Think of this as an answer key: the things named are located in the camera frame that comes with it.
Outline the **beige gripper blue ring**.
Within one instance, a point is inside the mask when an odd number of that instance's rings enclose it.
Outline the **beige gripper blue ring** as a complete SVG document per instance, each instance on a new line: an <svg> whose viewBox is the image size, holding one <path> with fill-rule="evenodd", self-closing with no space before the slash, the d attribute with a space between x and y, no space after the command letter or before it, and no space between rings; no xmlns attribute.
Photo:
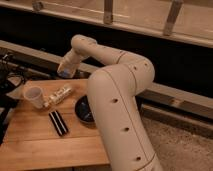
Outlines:
<svg viewBox="0 0 213 171"><path fill-rule="evenodd" d="M72 49L62 58L57 73L63 78L73 78L80 63L80 56Z"/></svg>

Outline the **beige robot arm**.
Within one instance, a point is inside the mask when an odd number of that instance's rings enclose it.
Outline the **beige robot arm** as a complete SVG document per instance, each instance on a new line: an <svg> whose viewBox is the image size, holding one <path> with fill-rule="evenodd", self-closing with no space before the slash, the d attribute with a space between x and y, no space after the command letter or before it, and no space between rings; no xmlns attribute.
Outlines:
<svg viewBox="0 0 213 171"><path fill-rule="evenodd" d="M104 64L88 78L87 98L112 170L163 171L135 100L153 83L153 64L141 55L75 35L58 72L71 78L88 57Z"/></svg>

